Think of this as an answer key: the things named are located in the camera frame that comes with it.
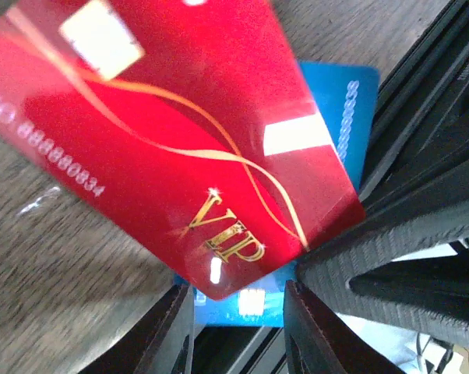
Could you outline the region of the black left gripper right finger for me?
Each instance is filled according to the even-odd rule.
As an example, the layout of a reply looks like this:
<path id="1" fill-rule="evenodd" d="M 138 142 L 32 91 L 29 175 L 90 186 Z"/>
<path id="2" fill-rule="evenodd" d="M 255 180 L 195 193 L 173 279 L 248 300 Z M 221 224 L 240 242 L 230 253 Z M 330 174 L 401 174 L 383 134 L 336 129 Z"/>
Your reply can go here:
<path id="1" fill-rule="evenodd" d="M 305 285 L 284 291 L 284 337 L 290 373 L 401 373 L 356 335 Z"/>

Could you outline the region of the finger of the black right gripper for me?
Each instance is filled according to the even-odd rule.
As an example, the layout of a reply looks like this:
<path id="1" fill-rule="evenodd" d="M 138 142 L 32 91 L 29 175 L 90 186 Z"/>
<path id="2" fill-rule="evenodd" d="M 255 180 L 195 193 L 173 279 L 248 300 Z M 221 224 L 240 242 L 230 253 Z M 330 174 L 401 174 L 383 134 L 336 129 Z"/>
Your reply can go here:
<path id="1" fill-rule="evenodd" d="M 368 220 L 306 255 L 297 278 L 335 312 L 469 348 L 469 200 Z"/>

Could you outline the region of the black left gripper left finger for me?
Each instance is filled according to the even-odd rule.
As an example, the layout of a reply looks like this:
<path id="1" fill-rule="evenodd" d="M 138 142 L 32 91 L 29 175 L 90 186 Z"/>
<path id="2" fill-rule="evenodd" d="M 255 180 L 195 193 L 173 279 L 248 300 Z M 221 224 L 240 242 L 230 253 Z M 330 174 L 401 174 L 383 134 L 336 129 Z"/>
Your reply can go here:
<path id="1" fill-rule="evenodd" d="M 116 344 L 82 373 L 190 373 L 194 348 L 192 287 L 174 285 Z"/>

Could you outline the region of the red VIP card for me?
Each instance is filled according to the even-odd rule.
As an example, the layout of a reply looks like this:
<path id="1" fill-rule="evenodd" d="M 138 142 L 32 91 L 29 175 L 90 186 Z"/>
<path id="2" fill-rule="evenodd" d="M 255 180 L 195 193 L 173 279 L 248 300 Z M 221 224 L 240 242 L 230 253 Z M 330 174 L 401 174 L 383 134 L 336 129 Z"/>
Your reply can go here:
<path id="1" fill-rule="evenodd" d="M 0 1 L 0 136 L 215 300 L 365 217 L 268 1 Z"/>

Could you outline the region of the blue card front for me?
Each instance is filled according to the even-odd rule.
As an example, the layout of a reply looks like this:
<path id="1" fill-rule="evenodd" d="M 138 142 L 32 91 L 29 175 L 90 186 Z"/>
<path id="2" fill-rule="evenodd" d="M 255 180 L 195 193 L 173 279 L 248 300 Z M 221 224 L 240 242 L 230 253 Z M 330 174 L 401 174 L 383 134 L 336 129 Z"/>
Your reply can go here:
<path id="1" fill-rule="evenodd" d="M 323 117 L 337 156 L 358 189 L 379 89 L 371 66 L 298 63 Z M 195 322 L 208 326 L 283 325 L 284 287 L 294 279 L 289 263 L 220 301 L 194 291 Z"/>

